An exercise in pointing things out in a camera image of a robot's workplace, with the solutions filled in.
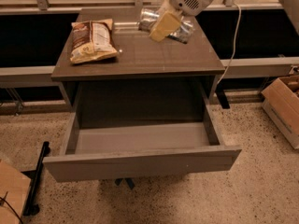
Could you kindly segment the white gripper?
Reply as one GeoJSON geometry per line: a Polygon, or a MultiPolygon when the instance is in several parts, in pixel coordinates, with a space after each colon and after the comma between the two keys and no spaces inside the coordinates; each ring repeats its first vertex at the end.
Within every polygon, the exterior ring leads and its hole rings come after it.
{"type": "Polygon", "coordinates": [[[211,2],[212,0],[164,0],[158,9],[158,19],[150,29],[149,37],[161,42],[179,28],[182,15],[171,12],[171,5],[185,15],[197,16],[211,2]]]}

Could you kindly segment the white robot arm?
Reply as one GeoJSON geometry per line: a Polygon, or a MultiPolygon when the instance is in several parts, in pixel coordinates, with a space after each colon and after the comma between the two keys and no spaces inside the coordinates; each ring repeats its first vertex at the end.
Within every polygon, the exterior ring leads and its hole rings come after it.
{"type": "MultiPolygon", "coordinates": [[[[220,0],[164,0],[157,10],[157,20],[149,28],[149,37],[160,42],[179,29],[184,17],[195,17],[219,2],[220,0]]],[[[282,7],[293,28],[298,31],[299,0],[223,0],[222,4],[238,10],[234,38],[239,30],[244,7],[282,7]]]]}

